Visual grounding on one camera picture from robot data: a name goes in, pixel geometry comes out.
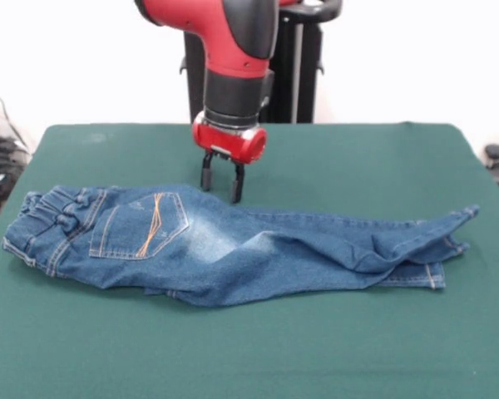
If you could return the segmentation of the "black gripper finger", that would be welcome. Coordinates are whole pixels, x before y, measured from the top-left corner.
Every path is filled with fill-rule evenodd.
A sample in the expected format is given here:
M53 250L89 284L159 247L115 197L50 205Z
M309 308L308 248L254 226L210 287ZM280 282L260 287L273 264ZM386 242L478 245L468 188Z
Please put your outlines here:
M203 191L210 191L212 182L211 163L215 157L213 151L206 151L202 160L200 187Z
M242 193L245 182L245 165L235 162L235 179L231 188L230 201L232 204L238 204L242 199Z

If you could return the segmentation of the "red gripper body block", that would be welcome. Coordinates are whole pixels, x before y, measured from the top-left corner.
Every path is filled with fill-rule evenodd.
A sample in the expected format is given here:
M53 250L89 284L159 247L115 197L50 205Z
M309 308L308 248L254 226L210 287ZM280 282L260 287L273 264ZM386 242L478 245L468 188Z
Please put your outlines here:
M200 148L247 165L262 156L268 139L260 125L242 131L213 126L203 111L194 119L191 133Z

